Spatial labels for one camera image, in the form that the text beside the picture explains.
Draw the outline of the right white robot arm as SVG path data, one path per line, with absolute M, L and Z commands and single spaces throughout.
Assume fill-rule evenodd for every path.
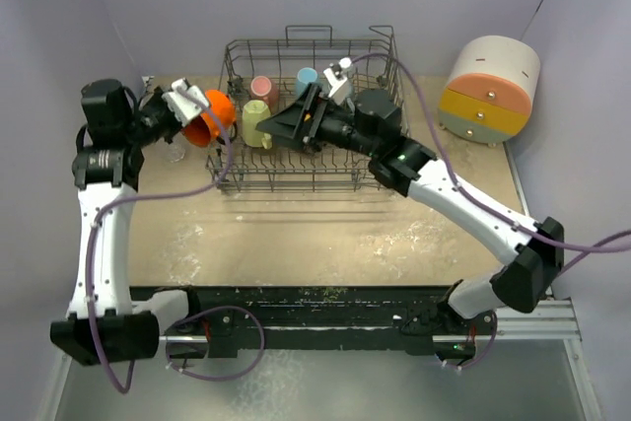
M 563 226 L 551 217 L 538 222 L 504 208 L 467 182 L 450 178 L 447 164 L 405 136 L 401 122 L 401 108 L 382 89 L 361 92 L 347 108 L 311 85 L 256 128 L 286 148 L 332 145 L 368 157 L 369 172 L 379 184 L 438 211 L 502 263 L 495 274 L 453 284 L 438 311 L 445 331 L 461 333 L 476 316 L 501 307 L 532 312 L 562 269 L 563 252 L 556 244 L 564 239 Z

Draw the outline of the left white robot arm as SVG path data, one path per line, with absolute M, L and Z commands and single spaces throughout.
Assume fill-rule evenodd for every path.
M 152 358 L 170 326 L 191 334 L 202 324 L 203 311 L 189 291 L 162 290 L 135 304 L 127 275 L 143 150 L 172 140 L 200 115 L 187 92 L 186 81 L 178 80 L 141 104 L 115 79 L 82 90 L 86 122 L 72 164 L 81 210 L 79 266 L 67 315 L 49 331 L 51 342 L 82 366 Z

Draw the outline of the light green faceted mug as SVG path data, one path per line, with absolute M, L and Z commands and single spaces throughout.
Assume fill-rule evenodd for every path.
M 270 116 L 269 106 L 264 101 L 250 100 L 243 106 L 242 137 L 247 146 L 264 150 L 272 148 L 271 135 L 257 129 L 257 125 Z

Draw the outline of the clear glass cup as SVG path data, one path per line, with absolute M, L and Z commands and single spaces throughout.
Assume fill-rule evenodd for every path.
M 184 159 L 186 148 L 180 142 L 173 140 L 172 142 L 166 142 L 165 146 L 165 157 L 169 163 L 177 163 Z

